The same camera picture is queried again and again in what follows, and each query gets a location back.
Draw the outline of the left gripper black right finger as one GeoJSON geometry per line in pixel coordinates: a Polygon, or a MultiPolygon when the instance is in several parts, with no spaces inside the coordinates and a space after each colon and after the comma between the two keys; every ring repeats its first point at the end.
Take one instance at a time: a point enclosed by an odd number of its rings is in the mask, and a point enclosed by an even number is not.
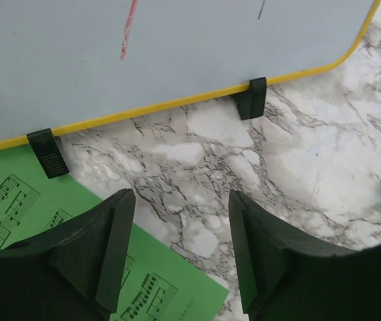
{"type": "Polygon", "coordinates": [[[381,320],[381,244],[356,251],[318,239],[242,191],[228,207],[250,320],[381,320]]]}

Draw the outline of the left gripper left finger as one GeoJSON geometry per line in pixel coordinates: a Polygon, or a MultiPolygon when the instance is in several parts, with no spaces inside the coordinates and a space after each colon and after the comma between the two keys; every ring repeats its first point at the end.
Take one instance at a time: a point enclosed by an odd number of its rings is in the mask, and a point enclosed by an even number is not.
{"type": "Polygon", "coordinates": [[[116,313],[136,197],[92,209],[0,249],[0,320],[109,320],[116,313]]]}

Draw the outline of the green sheet music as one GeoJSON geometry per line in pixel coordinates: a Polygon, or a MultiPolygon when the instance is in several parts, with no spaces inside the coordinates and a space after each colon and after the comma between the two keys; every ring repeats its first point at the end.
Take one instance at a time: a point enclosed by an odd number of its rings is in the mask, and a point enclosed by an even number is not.
{"type": "MultiPolygon", "coordinates": [[[[27,147],[0,152],[0,249],[102,201],[69,175],[49,179],[27,147]]],[[[228,291],[134,222],[116,313],[109,320],[212,320],[228,291]]]]}

